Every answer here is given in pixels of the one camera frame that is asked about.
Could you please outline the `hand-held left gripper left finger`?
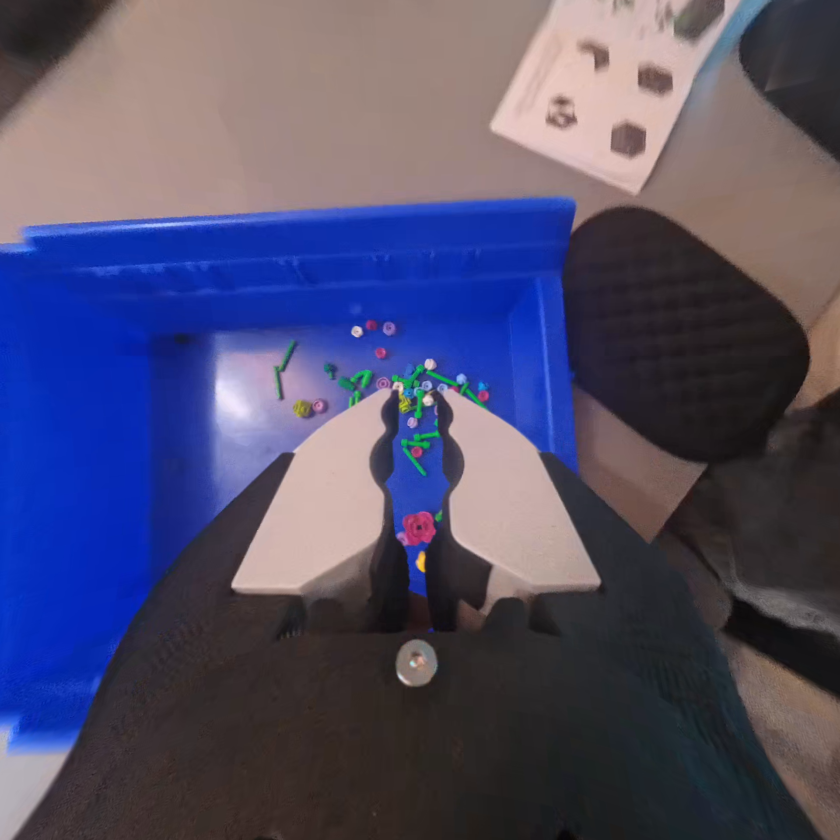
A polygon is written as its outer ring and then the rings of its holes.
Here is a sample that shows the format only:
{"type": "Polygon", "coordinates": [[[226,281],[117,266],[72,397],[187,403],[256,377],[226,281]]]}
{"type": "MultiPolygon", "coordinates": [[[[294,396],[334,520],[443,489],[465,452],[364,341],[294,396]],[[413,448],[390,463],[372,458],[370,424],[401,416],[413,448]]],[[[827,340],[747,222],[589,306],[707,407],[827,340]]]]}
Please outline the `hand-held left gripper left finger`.
{"type": "Polygon", "coordinates": [[[297,447],[234,575],[234,592],[372,594],[376,554],[394,534],[386,483],[397,414],[397,393],[378,391],[297,447]]]}

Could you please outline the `pink lego flower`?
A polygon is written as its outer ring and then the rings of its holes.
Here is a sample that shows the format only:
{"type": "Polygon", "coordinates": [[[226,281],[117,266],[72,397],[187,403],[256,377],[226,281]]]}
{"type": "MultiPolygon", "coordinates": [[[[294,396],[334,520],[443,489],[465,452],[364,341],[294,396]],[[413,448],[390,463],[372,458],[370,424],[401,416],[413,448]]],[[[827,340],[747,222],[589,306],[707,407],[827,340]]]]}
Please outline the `pink lego flower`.
{"type": "Polygon", "coordinates": [[[406,547],[430,543],[436,533],[436,520],[432,513],[419,511],[406,514],[402,530],[396,534],[398,541],[406,547]]]}

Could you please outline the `lego instruction booklet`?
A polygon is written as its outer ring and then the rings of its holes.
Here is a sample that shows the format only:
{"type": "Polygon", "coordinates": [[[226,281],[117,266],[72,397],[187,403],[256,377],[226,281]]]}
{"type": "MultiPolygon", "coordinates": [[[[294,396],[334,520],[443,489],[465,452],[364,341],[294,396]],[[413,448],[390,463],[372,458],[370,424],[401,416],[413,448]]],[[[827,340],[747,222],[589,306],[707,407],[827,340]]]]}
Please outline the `lego instruction booklet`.
{"type": "Polygon", "coordinates": [[[639,194],[700,69],[740,5],[553,2],[490,131],[639,194]]]}

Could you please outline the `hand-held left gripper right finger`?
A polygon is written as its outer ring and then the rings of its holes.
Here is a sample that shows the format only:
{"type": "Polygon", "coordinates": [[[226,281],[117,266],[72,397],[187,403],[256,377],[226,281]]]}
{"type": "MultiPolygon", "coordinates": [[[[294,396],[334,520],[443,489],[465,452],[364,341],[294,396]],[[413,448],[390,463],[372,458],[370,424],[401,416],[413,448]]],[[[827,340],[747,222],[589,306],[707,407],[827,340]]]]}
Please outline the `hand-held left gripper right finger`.
{"type": "Polygon", "coordinates": [[[543,454],[468,397],[440,398],[448,482],[434,537],[434,588],[455,607],[595,592],[602,584],[543,454]]]}

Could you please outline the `pile of small lego pieces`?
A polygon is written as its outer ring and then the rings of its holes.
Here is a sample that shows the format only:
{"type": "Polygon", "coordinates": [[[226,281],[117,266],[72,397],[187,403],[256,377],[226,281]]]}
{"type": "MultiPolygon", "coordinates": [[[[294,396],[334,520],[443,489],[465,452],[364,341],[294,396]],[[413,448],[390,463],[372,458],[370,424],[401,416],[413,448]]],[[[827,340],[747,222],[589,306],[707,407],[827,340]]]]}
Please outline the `pile of small lego pieces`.
{"type": "Polygon", "coordinates": [[[295,329],[282,341],[271,365],[276,399],[302,423],[336,417],[373,394],[398,395],[402,431],[396,450],[419,476],[429,477],[438,447],[438,403],[447,392],[480,406],[490,388],[469,377],[436,347],[426,353],[426,335],[390,319],[357,318],[349,327],[295,329]]]}

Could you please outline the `person's grey denim garment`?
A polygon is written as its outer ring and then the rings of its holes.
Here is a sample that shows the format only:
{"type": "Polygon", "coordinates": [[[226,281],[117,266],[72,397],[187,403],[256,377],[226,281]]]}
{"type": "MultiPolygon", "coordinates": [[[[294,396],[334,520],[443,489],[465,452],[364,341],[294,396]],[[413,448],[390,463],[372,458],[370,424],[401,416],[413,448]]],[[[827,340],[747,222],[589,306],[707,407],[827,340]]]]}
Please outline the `person's grey denim garment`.
{"type": "Polygon", "coordinates": [[[838,658],[838,390],[707,467],[657,543],[719,627],[741,602],[838,658]]]}

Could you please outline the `black quilted pad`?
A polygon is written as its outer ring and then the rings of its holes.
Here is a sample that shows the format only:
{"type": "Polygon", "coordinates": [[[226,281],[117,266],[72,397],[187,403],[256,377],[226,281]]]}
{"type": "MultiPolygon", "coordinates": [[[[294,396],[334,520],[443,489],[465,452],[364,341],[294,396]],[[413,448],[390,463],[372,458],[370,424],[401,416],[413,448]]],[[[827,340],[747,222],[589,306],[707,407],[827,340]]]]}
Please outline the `black quilted pad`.
{"type": "Polygon", "coordinates": [[[574,383],[679,459],[761,450],[809,371],[805,330],[780,299],[642,207],[577,227],[563,299],[574,383]]]}
{"type": "Polygon", "coordinates": [[[839,160],[839,2],[772,1],[739,41],[754,89],[839,160]]]}

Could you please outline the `blue plastic bin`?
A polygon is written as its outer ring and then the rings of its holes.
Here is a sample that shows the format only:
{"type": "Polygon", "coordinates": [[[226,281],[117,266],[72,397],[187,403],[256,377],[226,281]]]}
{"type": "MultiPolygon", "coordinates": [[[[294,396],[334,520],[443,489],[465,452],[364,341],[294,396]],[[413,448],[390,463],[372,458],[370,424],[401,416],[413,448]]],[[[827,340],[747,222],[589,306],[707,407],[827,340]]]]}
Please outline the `blue plastic bin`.
{"type": "Polygon", "coordinates": [[[2,737],[62,753],[151,587],[338,383],[436,360],[578,470],[565,196],[29,227],[2,244],[2,737]]]}

